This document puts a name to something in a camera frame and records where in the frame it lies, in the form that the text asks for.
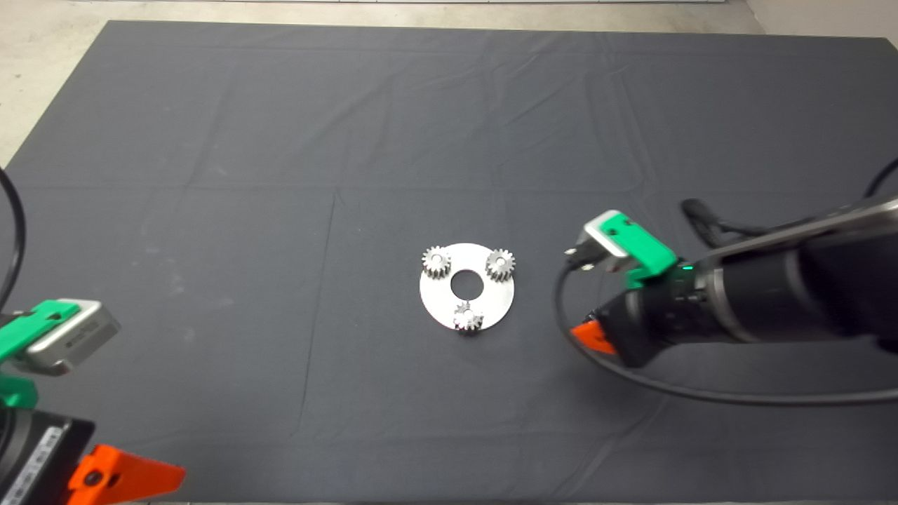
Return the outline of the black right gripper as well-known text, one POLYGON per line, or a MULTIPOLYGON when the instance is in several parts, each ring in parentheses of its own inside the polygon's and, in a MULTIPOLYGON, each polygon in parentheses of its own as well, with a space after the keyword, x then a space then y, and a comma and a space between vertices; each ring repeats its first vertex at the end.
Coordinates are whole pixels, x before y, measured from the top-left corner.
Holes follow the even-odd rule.
POLYGON ((709 341, 706 294, 697 278, 696 266, 677 265, 616 295, 594 311, 597 321, 570 329, 575 348, 644 368, 665 349, 709 341))

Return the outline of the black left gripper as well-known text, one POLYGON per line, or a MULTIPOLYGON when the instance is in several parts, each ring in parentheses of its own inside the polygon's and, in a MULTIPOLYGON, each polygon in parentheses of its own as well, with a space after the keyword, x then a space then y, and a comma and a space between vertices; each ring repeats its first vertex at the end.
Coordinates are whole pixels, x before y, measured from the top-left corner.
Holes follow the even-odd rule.
POLYGON ((176 492, 186 469, 96 445, 95 425, 44 410, 1 412, 2 504, 116 504, 176 492))

